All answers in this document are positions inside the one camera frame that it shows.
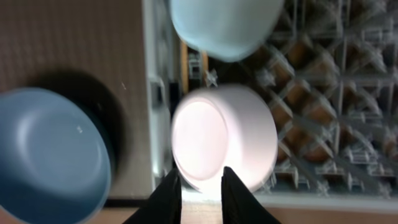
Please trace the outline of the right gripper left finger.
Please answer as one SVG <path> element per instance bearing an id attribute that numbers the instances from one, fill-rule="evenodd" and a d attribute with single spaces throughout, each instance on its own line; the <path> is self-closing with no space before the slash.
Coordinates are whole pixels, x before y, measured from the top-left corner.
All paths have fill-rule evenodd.
<path id="1" fill-rule="evenodd" d="M 147 203 L 123 224 L 180 224 L 182 188 L 180 174 L 172 169 L 150 195 Z"/>

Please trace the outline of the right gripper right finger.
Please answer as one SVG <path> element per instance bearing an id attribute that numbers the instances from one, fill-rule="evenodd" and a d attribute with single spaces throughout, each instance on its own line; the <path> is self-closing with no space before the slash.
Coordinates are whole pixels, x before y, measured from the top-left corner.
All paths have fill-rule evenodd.
<path id="1" fill-rule="evenodd" d="M 280 224 L 227 166 L 221 178 L 221 203 L 223 224 Z"/>

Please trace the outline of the pink bowl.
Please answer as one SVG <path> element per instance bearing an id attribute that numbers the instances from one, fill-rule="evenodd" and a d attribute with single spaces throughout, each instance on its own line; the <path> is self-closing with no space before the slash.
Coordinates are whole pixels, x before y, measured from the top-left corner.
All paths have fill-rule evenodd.
<path id="1" fill-rule="evenodd" d="M 204 194 L 221 190 L 230 167 L 250 192 L 270 177 L 278 137 L 269 107 L 244 85 L 221 85 L 189 93 L 172 119 L 172 154 L 182 177 Z"/>

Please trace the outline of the dark blue plate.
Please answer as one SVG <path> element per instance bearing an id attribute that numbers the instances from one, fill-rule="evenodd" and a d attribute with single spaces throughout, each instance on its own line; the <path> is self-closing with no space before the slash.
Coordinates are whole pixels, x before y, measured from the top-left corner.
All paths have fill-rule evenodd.
<path id="1" fill-rule="evenodd" d="M 81 223 L 104 205 L 111 162 L 69 99 L 41 88 L 1 94 L 1 207 L 26 223 Z"/>

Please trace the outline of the light blue bowl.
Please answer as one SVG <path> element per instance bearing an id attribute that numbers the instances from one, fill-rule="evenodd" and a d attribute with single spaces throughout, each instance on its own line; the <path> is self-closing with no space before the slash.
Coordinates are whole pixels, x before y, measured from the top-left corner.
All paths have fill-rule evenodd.
<path id="1" fill-rule="evenodd" d="M 224 62 L 242 60 L 270 36 L 284 0 L 170 0 L 174 28 L 190 48 Z"/>

